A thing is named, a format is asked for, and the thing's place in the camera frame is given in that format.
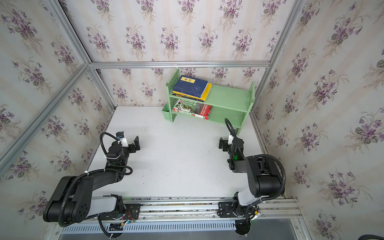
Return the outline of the green red plant book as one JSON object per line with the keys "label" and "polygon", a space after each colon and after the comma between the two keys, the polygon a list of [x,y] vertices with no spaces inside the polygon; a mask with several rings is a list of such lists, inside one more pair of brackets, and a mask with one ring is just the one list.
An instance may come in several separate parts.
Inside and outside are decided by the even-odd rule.
{"label": "green red plant book", "polygon": [[196,117],[204,120],[209,119],[212,107],[202,103],[194,103],[188,100],[178,100],[173,107],[173,112]]}

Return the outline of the dark blue hardcover book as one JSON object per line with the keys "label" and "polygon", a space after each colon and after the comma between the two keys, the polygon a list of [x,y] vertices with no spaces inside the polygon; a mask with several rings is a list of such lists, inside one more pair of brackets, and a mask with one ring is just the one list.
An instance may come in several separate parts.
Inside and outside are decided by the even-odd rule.
{"label": "dark blue hardcover book", "polygon": [[205,101],[207,98],[205,95],[203,95],[202,97],[195,97],[195,96],[192,96],[189,94],[184,94],[184,93],[176,92],[176,91],[172,91],[172,94],[175,96],[179,96],[179,97],[188,97],[188,98],[193,98],[193,99],[198,99],[198,100],[203,100],[203,101]]}

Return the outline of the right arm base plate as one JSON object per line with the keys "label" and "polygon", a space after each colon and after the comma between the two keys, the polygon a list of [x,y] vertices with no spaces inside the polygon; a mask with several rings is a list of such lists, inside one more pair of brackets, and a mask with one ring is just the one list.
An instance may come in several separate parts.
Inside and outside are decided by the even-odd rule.
{"label": "right arm base plate", "polygon": [[237,204],[230,201],[218,202],[219,210],[217,215],[220,218],[240,218],[241,216],[236,214],[236,206]]}

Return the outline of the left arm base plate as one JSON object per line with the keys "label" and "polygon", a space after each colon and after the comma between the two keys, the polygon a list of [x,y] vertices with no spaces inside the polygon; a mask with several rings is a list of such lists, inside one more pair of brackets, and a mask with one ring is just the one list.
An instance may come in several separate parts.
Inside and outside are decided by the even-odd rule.
{"label": "left arm base plate", "polygon": [[122,210],[115,209],[109,213],[100,214],[102,221],[131,221],[138,220],[141,204],[124,204]]}

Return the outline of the blue thin booklet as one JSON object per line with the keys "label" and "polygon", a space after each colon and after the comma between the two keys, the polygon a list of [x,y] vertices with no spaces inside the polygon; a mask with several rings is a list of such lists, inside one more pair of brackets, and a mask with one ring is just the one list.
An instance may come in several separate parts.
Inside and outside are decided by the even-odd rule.
{"label": "blue thin booklet", "polygon": [[201,97],[207,85],[208,81],[182,75],[174,84],[173,91]]}

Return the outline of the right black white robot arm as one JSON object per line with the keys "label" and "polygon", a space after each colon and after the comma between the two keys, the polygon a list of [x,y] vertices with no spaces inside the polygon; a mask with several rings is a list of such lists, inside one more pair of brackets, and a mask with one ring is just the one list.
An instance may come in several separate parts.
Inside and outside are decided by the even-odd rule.
{"label": "right black white robot arm", "polygon": [[247,175],[248,186],[236,192],[231,202],[219,203],[220,217],[249,217],[257,214],[257,206],[274,200],[285,192],[287,176],[283,164],[274,156],[259,154],[246,157],[244,141],[229,119],[225,118],[229,138],[220,138],[219,149],[229,154],[227,160],[233,173]]}

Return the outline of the yellow cartoon book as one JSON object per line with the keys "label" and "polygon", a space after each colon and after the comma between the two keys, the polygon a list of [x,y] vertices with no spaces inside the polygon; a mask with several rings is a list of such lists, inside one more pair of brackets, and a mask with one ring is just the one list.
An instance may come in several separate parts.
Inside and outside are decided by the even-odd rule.
{"label": "yellow cartoon book", "polygon": [[204,92],[203,92],[203,95],[205,95],[206,97],[208,97],[211,88],[212,88],[212,84],[208,84],[207,87],[206,87],[206,89],[205,89]]}

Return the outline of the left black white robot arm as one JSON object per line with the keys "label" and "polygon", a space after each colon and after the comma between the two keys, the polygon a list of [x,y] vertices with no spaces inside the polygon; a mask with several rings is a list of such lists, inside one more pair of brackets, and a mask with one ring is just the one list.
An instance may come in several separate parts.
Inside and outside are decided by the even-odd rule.
{"label": "left black white robot arm", "polygon": [[126,213],[127,208],[121,196],[95,197],[93,192],[118,183],[133,173],[133,168],[128,166],[128,159],[130,154],[141,149],[140,139],[135,137],[133,143],[128,144],[124,132],[115,135],[102,132],[100,141],[107,161],[105,167],[61,178],[43,211],[45,222],[68,227],[91,218],[100,219],[102,214],[112,213],[121,217]]}

